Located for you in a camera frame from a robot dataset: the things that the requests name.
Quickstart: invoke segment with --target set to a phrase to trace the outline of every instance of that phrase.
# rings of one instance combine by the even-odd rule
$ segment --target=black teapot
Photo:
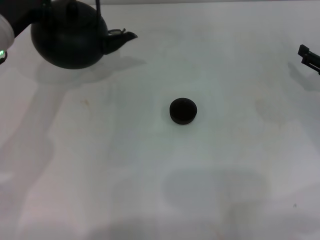
[[[96,2],[97,10],[77,0],[43,1],[31,38],[45,60],[65,69],[83,69],[137,38],[125,29],[108,30]]]

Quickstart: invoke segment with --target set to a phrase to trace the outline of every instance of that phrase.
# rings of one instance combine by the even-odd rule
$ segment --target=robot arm
[[[0,57],[11,47],[17,37],[37,17],[43,0],[0,1]]]

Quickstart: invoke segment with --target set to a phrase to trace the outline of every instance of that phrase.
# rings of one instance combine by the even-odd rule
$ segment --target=black round lid
[[[197,115],[196,104],[188,98],[178,98],[170,105],[170,117],[180,125],[191,123]]]

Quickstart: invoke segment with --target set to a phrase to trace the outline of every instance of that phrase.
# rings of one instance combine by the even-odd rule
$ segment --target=white table
[[[25,30],[0,67],[1,240],[318,240],[320,2],[102,7],[84,70]],[[193,100],[190,125],[169,105]]]

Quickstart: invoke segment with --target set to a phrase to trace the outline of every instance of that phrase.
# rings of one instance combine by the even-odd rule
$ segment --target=teapot spout
[[[127,42],[136,39],[138,36],[133,32],[121,30],[110,30],[110,35],[103,38],[102,52],[107,55],[117,51]]]

